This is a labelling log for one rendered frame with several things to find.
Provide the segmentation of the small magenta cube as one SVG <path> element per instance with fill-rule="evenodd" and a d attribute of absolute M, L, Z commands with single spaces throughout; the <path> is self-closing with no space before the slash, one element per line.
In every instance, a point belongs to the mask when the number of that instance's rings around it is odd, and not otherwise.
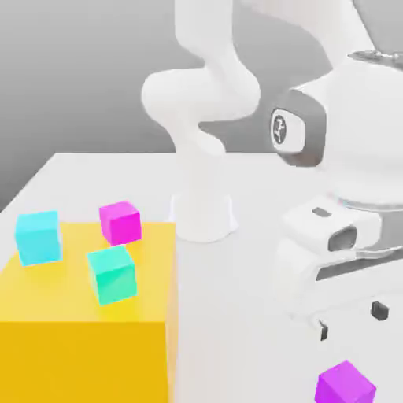
<path fill-rule="evenodd" d="M 140 212 L 129 201 L 99 208 L 102 234 L 111 246 L 136 242 L 142 238 Z"/>

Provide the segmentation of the small teal cube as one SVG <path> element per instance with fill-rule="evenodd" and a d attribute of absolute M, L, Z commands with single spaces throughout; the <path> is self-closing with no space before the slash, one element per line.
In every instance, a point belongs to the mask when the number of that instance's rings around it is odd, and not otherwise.
<path fill-rule="evenodd" d="M 87 254 L 91 287 L 100 306 L 138 295 L 135 262 L 124 245 Z"/>

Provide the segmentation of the large yellow box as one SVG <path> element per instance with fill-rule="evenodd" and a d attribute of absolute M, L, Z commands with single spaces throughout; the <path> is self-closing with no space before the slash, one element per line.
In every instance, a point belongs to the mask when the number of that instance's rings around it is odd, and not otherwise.
<path fill-rule="evenodd" d="M 174 403 L 178 346 L 176 229 L 145 223 L 128 245 L 138 293 L 100 306 L 87 255 L 96 223 L 61 227 L 64 259 L 0 270 L 0 403 Z"/>

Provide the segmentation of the small purple cube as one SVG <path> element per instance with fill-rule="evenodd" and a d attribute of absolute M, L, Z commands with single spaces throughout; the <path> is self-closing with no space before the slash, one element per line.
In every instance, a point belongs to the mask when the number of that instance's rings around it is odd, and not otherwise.
<path fill-rule="evenodd" d="M 322 372 L 316 384 L 315 403 L 373 403 L 376 386 L 349 361 Z"/>

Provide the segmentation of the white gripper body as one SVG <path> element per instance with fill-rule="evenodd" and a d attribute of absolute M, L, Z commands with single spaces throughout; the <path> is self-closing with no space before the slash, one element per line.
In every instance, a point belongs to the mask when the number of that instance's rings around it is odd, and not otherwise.
<path fill-rule="evenodd" d="M 319 254 L 285 238 L 277 249 L 272 285 L 282 308 L 295 319 L 403 295 L 403 248 L 379 256 L 354 250 Z"/>

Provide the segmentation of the small cyan cube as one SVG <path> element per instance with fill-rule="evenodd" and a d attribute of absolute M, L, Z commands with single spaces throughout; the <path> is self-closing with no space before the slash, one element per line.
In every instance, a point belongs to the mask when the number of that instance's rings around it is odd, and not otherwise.
<path fill-rule="evenodd" d="M 61 226 L 56 210 L 20 214 L 14 237 L 23 267 L 62 260 Z"/>

